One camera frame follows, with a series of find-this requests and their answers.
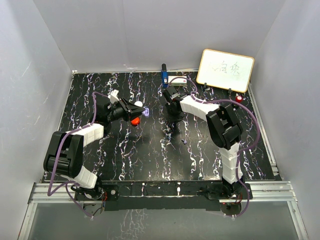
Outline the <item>white earbud charging case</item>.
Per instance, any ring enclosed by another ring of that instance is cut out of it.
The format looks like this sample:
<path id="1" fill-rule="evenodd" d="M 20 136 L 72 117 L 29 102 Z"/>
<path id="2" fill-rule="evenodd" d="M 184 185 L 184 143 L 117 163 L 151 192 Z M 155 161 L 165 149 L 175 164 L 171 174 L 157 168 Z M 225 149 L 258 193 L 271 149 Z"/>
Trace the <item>white earbud charging case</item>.
<path id="1" fill-rule="evenodd" d="M 138 107 L 143 107 L 143 103 L 141 101 L 136 101 L 134 104 Z"/>

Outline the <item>red earbud charging case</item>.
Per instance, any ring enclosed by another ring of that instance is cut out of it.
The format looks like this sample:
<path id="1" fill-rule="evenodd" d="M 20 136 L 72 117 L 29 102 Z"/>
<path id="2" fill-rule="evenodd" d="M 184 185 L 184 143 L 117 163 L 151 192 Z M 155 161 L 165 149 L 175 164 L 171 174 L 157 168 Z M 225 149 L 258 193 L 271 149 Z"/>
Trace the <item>red earbud charging case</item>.
<path id="1" fill-rule="evenodd" d="M 136 117 L 135 119 L 131 120 L 130 123 L 133 125 L 133 126 L 138 126 L 140 124 L 141 120 L 139 117 Z"/>

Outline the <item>purple earbud charging case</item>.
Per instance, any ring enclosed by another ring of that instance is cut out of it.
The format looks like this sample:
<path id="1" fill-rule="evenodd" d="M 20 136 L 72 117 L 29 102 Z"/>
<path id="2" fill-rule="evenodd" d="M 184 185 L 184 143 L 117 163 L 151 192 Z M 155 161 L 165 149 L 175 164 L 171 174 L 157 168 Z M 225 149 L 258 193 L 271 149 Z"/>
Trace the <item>purple earbud charging case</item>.
<path id="1" fill-rule="evenodd" d="M 150 117 L 150 110 L 148 107 L 145 108 L 145 110 L 141 113 L 144 117 L 149 118 Z"/>

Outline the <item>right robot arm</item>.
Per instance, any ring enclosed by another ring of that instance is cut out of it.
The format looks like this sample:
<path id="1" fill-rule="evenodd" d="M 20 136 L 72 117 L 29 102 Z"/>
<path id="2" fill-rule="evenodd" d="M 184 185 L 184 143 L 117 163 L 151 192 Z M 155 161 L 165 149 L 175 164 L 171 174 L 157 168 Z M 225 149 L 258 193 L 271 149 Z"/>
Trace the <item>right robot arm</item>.
<path id="1" fill-rule="evenodd" d="M 207 123 L 211 140 L 218 147 L 222 163 L 223 194 L 233 199 L 241 192 L 240 180 L 243 177 L 238 163 L 238 151 L 243 128 L 232 105 L 225 106 L 210 103 L 193 95 L 169 86 L 162 91 L 166 100 L 167 113 L 174 121 L 182 118 L 182 114 L 191 114 Z"/>

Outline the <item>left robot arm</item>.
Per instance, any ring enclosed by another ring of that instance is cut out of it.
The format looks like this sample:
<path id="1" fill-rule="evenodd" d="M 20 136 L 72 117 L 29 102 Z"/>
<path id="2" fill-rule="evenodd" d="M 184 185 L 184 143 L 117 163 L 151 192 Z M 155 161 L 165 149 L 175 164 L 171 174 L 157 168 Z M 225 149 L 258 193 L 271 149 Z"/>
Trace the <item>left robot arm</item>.
<path id="1" fill-rule="evenodd" d="M 43 168 L 51 176 L 61 176 L 72 183 L 72 190 L 97 200 L 103 195 L 98 176 L 83 165 L 83 149 L 87 145 L 106 137 L 111 123 L 120 119 L 131 122 L 141 115 L 148 116 L 149 109 L 142 103 L 131 103 L 125 98 L 112 97 L 106 104 L 97 105 L 90 122 L 83 127 L 52 134 Z"/>

